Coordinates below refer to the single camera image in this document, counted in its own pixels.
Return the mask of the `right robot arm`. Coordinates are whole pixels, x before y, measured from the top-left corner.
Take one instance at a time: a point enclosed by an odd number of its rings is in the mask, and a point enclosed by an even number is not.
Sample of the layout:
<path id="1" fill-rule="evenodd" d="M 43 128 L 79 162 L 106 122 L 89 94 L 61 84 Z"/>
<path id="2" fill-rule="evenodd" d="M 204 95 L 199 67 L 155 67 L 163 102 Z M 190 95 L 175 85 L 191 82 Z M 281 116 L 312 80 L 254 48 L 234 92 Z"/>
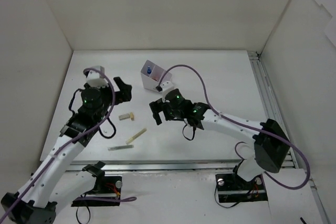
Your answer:
<path id="1" fill-rule="evenodd" d="M 241 161 L 232 175 L 233 184 L 245 188 L 256 176 L 280 171 L 290 149 L 288 138 L 275 120 L 249 121 L 229 114 L 214 112 L 207 103 L 193 103 L 174 89 L 149 104 L 157 125 L 162 123 L 160 113 L 167 121 L 182 121 L 195 129 L 223 133 L 247 144 L 253 155 Z"/>

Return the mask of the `yellow highlighter pen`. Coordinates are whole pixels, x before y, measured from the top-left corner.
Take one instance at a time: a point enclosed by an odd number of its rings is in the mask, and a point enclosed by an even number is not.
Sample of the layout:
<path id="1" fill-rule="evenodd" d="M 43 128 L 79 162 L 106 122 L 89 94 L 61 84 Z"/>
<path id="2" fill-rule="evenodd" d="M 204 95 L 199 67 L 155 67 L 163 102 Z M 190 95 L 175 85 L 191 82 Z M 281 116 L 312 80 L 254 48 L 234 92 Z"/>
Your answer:
<path id="1" fill-rule="evenodd" d="M 137 132 L 135 135 L 133 135 L 132 137 L 130 137 L 125 143 L 126 145 L 130 145 L 135 139 L 137 139 L 138 137 L 140 137 L 143 133 L 145 133 L 147 131 L 147 128 L 143 128 L 142 130 L 140 130 L 139 132 Z"/>

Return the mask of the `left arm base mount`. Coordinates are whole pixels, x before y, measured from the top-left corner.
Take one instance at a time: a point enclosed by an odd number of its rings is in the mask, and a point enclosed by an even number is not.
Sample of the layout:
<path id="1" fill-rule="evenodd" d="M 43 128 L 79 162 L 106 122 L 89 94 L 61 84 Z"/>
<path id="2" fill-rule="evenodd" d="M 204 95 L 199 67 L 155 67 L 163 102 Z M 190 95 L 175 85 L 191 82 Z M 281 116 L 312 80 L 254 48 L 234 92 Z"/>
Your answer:
<path id="1" fill-rule="evenodd" d="M 119 202 L 98 201 L 89 197 L 120 199 L 122 187 L 121 176 L 105 176 L 100 189 L 97 192 L 88 191 L 84 196 L 85 200 L 73 201 L 71 207 L 114 207 L 120 206 Z"/>

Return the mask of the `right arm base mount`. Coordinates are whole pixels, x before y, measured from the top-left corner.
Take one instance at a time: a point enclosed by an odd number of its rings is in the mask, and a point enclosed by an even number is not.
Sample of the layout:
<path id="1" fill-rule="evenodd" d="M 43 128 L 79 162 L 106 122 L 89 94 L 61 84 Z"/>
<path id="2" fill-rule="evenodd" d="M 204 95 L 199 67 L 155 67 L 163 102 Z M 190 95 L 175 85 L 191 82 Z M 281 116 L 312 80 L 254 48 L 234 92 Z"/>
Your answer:
<path id="1" fill-rule="evenodd" d="M 246 182 L 235 174 L 216 174 L 215 199 L 226 208 L 244 202 L 268 201 L 266 187 L 261 175 Z"/>

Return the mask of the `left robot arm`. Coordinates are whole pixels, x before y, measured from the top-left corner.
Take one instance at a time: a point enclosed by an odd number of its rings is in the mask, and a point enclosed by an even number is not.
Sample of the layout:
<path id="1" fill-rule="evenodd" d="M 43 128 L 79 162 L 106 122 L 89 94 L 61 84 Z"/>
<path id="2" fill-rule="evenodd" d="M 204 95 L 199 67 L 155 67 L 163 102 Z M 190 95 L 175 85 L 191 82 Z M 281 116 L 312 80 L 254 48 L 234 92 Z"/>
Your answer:
<path id="1" fill-rule="evenodd" d="M 109 119 L 115 105 L 132 99 L 132 87 L 115 77 L 119 88 L 115 91 L 108 78 L 87 81 L 81 93 L 82 106 L 73 112 L 62 128 L 48 156 L 29 181 L 16 193 L 6 193 L 1 200 L 5 210 L 1 221 L 9 218 L 14 223 L 53 223 L 58 213 L 80 195 L 99 192 L 105 186 L 103 162 L 86 166 L 73 186 L 54 191 L 67 167 Z"/>

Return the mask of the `blue-capped clear spray bottle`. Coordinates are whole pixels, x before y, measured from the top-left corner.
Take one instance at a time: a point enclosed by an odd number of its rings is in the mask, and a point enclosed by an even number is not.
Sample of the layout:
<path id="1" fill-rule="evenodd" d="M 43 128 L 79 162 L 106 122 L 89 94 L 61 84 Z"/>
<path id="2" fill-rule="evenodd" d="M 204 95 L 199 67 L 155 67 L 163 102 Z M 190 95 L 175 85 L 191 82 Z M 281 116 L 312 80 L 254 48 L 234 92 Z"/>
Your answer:
<path id="1" fill-rule="evenodd" d="M 147 69 L 146 69 L 146 73 L 147 73 L 147 75 L 150 75 L 151 72 L 152 72 L 152 69 L 151 69 L 150 66 L 148 66 Z"/>

